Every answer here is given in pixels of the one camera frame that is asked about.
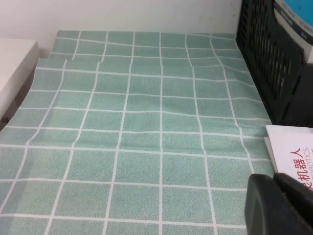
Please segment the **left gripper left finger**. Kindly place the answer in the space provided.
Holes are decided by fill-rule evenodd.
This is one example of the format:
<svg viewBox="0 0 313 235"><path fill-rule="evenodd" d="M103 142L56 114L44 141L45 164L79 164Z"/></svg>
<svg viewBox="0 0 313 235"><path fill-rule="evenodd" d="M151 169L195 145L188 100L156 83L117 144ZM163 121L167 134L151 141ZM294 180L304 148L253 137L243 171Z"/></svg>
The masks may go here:
<svg viewBox="0 0 313 235"><path fill-rule="evenodd" d="M249 235L307 235L297 221L290 203L265 174L252 174L248 179L245 202L246 231Z"/></svg>

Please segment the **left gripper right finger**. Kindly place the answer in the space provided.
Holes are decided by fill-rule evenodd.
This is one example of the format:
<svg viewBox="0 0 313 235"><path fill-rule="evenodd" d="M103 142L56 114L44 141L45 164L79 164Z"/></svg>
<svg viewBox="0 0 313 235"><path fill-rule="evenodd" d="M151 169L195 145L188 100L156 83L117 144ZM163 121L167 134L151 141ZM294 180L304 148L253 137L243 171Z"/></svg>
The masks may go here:
<svg viewBox="0 0 313 235"><path fill-rule="evenodd" d="M313 190L285 173L275 173L273 180L290 203L291 210L296 215L297 221L312 235Z"/></svg>

